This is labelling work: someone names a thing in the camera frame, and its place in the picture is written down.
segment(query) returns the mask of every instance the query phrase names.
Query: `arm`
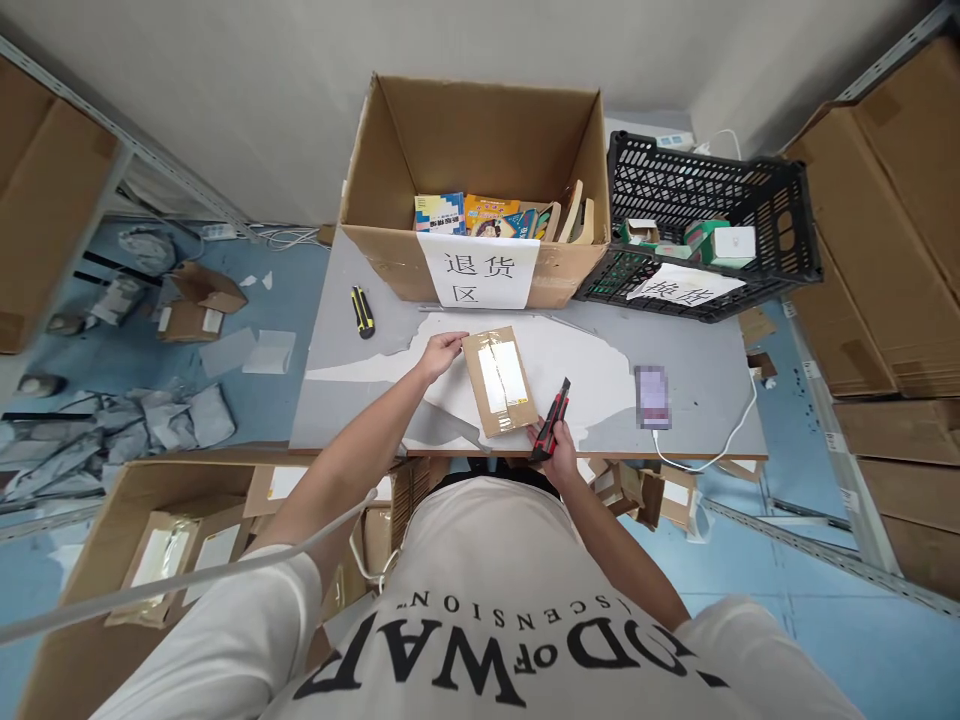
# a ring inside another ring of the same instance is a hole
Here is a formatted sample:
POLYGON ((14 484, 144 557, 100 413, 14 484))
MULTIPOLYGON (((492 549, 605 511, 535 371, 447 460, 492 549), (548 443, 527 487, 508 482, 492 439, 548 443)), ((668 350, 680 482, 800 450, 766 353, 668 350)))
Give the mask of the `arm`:
MULTIPOLYGON (((537 432, 538 428, 527 428, 531 442, 536 440, 537 432)), ((553 457, 543 463, 543 469, 563 498, 587 552, 611 585, 667 630, 676 630, 690 619, 680 595, 580 476, 576 449, 565 422, 557 423, 556 436, 557 449, 553 457)))
MULTIPOLYGON (((468 333, 444 333, 427 342, 423 357, 370 407, 345 427, 307 470, 250 551, 269 545, 297 545, 363 500, 393 462, 410 418, 427 388, 460 354, 468 333)), ((309 551, 330 580, 346 551, 354 522, 345 522, 309 551)))

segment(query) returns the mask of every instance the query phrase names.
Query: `black plastic crate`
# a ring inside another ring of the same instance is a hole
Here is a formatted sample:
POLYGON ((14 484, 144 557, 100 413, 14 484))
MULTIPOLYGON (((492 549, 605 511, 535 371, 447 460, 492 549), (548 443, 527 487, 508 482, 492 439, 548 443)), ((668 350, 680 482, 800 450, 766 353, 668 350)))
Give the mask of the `black plastic crate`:
POLYGON ((664 150, 653 138, 620 131, 610 136, 607 166, 613 239, 577 291, 578 300, 714 323, 798 285, 823 281, 803 163, 719 160, 664 150), (757 258, 739 270, 664 257, 620 241, 620 226, 627 218, 655 220, 664 240, 680 242, 691 222, 719 216, 756 230, 757 258), (664 262, 746 284, 696 307, 651 298, 627 300, 664 262))

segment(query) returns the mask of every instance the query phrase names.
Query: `yellow utility knife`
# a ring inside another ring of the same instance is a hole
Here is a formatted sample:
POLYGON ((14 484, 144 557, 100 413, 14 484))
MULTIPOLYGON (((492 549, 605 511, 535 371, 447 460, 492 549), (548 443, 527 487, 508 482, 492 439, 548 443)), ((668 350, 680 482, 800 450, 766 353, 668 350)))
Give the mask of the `yellow utility knife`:
POLYGON ((373 313, 370 312, 370 305, 367 303, 367 296, 359 285, 354 285, 350 291, 350 297, 353 300, 353 313, 357 316, 357 332, 364 340, 373 337, 373 313))

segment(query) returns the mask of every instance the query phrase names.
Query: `charging cable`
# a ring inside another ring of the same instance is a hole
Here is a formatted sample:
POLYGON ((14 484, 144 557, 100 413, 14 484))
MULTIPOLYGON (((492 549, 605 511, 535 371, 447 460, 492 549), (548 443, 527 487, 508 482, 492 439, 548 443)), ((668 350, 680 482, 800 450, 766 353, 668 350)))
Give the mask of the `charging cable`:
POLYGON ((733 436, 736 435, 737 431, 743 427, 743 424, 747 421, 747 415, 750 414, 750 410, 753 408, 754 405, 757 404, 757 383, 753 379, 753 375, 750 376, 750 389, 753 390, 753 397, 750 398, 750 402, 747 404, 747 409, 743 411, 743 416, 740 418, 740 422, 737 423, 737 426, 733 430, 731 430, 730 435, 727 436, 727 443, 726 445, 723 446, 723 450, 721 450, 720 454, 717 455, 715 458, 713 458, 713 460, 706 463, 705 465, 701 465, 698 468, 688 468, 686 465, 681 465, 679 463, 673 462, 673 460, 667 460, 667 458, 663 456, 663 453, 660 452, 660 443, 657 441, 658 440, 657 431, 653 430, 652 431, 653 446, 657 449, 657 455, 659 455, 660 459, 663 460, 668 465, 673 465, 675 468, 680 468, 681 470, 684 470, 686 472, 698 473, 706 470, 708 467, 713 465, 717 460, 719 460, 720 458, 722 458, 724 455, 727 454, 727 451, 730 449, 730 443, 733 442, 733 436))
POLYGON ((8 645, 12 642, 22 640, 23 638, 30 637, 31 635, 36 635, 38 633, 48 633, 54 630, 59 630, 60 628, 68 627, 70 625, 76 625, 84 620, 90 620, 91 618, 95 618, 100 615, 106 615, 111 610, 115 610, 119 607, 142 602, 143 600, 148 600, 152 597, 156 597, 157 595, 166 595, 169 592, 183 590, 191 585, 208 583, 214 580, 220 580, 222 578, 241 575, 246 572, 252 572, 254 570, 262 570, 263 568, 270 567, 271 565, 277 565, 279 563, 286 562, 291 558, 295 558, 300 553, 306 552, 318 542, 323 540, 323 538, 325 538, 327 535, 343 525, 343 523, 352 518, 354 515, 363 512, 363 509, 372 503, 376 497, 377 491, 376 488, 374 488, 367 493, 366 497, 360 503, 354 505, 343 515, 328 524, 326 527, 321 528, 316 534, 312 535, 310 538, 300 543, 296 547, 271 553, 270 555, 265 555, 263 557, 241 558, 235 563, 205 568, 203 570, 196 570, 192 573, 187 573, 186 575, 176 575, 172 578, 166 578, 165 580, 157 580, 156 582, 148 583, 146 585, 138 585, 137 587, 128 588, 127 590, 120 590, 119 592, 104 595, 102 597, 84 600, 83 602, 74 603, 72 605, 66 605, 65 607, 57 608, 53 612, 46 613, 45 615, 39 615, 38 617, 29 618, 28 620, 11 623, 10 625, 0 628, 0 646, 8 645))

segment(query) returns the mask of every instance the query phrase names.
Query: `man's right hand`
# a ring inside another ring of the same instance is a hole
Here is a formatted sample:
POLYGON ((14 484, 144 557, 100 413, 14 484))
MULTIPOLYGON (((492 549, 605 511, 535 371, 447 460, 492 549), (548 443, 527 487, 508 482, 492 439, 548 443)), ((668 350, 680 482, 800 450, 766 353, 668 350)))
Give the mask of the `man's right hand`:
MULTIPOLYGON (((540 418, 540 422, 536 425, 527 425, 527 437, 530 438, 531 446, 537 442, 537 435, 540 434, 543 423, 544 419, 540 418)), ((553 433, 557 439, 557 447, 553 450, 553 457, 543 462, 543 471, 550 484, 563 495, 570 483, 585 481, 577 469, 577 449, 573 445, 570 428, 561 420, 554 424, 553 433)))

